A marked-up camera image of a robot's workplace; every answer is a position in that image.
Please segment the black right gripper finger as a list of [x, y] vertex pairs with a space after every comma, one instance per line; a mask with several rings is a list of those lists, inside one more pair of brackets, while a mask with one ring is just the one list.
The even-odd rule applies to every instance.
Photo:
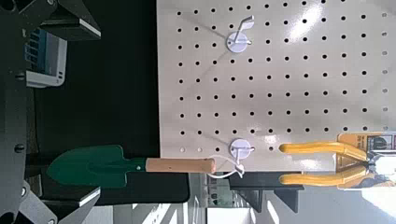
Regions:
[[100, 40], [101, 29], [83, 0], [18, 0], [22, 26], [66, 41]]
[[100, 187], [79, 189], [73, 196], [39, 198], [24, 181], [19, 224], [82, 224], [101, 195]]

